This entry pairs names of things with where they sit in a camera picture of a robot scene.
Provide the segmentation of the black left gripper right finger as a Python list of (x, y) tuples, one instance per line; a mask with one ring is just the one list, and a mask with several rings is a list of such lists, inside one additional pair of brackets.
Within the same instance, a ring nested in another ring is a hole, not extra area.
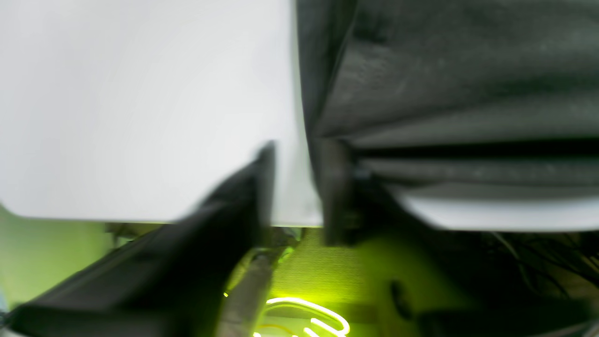
[(325, 239), (357, 249), (388, 335), (598, 335), (598, 231), (542, 228), (582, 219), (562, 206), (592, 186), (519, 184), (519, 156), (491, 162), (507, 185), (428, 174), (473, 162), (469, 147), (317, 150)]

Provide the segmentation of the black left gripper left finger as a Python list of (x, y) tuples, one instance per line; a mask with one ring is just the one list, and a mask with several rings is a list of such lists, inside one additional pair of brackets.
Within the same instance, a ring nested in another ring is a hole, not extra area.
[(275, 145), (190, 215), (116, 249), (7, 316), (10, 337), (210, 337), (229, 276), (268, 241)]

